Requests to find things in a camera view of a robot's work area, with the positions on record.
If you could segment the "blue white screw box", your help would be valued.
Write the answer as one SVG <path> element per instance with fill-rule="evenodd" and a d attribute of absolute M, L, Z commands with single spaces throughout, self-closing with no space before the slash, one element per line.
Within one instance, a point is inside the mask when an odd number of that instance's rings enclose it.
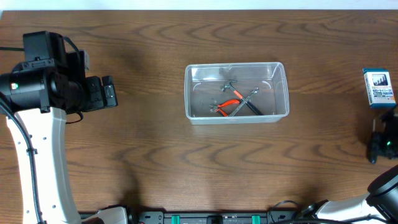
<path fill-rule="evenodd" d="M 396 105 L 389 71 L 385 68 L 363 68 L 370 108 L 393 108 Z"/>

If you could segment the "red handled pliers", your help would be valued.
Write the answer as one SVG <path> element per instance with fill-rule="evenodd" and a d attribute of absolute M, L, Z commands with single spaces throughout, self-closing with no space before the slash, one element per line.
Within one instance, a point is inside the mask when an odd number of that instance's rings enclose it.
<path fill-rule="evenodd" d="M 231 106 L 231 105 L 238 105 L 238 104 L 240 104 L 239 100 L 232 99 L 232 100 L 225 101 L 222 104 L 210 105 L 210 111 L 219 113 L 219 114 L 223 115 L 224 117 L 227 117 L 228 114 L 225 111 L 223 111 L 223 108 L 225 108 L 227 106 Z"/>

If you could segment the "clear plastic storage container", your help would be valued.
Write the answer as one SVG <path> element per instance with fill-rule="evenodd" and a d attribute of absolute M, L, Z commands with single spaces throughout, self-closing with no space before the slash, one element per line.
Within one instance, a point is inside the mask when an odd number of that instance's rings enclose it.
<path fill-rule="evenodd" d="M 243 97 L 255 88 L 259 91 L 250 99 L 262 113 L 255 115 L 247 105 L 234 116 L 229 114 L 239 105 L 223 108 L 228 116 L 211 112 L 210 105 L 237 99 L 230 89 L 221 87 L 231 80 Z M 192 124 L 275 123 L 290 112 L 289 91 L 284 65 L 280 62 L 193 64 L 185 69 L 185 114 Z"/>

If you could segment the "claw hammer orange black handle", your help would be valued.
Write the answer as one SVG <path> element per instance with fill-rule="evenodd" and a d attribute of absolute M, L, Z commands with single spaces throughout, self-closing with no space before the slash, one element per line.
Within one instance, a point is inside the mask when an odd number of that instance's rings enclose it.
<path fill-rule="evenodd" d="M 241 101 L 245 100 L 245 97 L 243 97 L 242 94 L 240 94 L 240 92 L 235 89 L 235 87 L 233 86 L 233 83 L 236 83 L 237 80 L 231 80 L 229 82 L 226 82 L 222 87 L 221 87 L 221 91 L 225 91 L 227 89 L 230 89 Z M 263 113 L 256 107 L 254 106 L 250 101 L 248 101 L 247 106 L 249 107 L 249 109 L 258 116 L 262 116 Z"/>

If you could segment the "silver wrench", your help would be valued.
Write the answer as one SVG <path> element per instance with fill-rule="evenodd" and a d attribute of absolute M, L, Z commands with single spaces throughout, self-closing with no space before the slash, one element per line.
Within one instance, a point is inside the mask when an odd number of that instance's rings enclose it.
<path fill-rule="evenodd" d="M 243 106 L 245 106 L 245 105 L 249 102 L 249 100 L 250 100 L 258 91 L 259 91 L 258 88 L 253 89 L 253 91 L 252 91 L 245 99 L 243 99 L 243 101 L 239 104 L 239 106 L 238 106 L 234 111 L 232 111 L 232 112 L 229 114 L 229 116 L 230 116 L 230 117 L 234 116 Z"/>

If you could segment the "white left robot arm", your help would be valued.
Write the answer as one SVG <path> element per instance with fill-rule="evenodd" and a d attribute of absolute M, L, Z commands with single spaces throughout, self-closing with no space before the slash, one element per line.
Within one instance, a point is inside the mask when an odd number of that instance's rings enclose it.
<path fill-rule="evenodd" d="M 16 147 L 24 223 L 127 223 L 113 205 L 82 217 L 74 203 L 65 152 L 67 116 L 117 106 L 111 76 L 88 77 L 90 58 L 58 33 L 24 34 L 25 59 L 1 75 L 1 113 Z"/>

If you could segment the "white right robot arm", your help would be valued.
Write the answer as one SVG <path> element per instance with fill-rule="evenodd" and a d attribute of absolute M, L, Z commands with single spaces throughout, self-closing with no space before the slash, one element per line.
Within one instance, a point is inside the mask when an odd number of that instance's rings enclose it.
<path fill-rule="evenodd" d="M 397 160 L 397 106 L 386 111 L 379 120 L 383 130 L 374 130 L 367 146 L 367 158 L 372 164 L 379 157 Z M 315 203 L 298 217 L 346 223 L 397 223 L 397 166 L 374 179 L 366 194 L 348 200 Z"/>

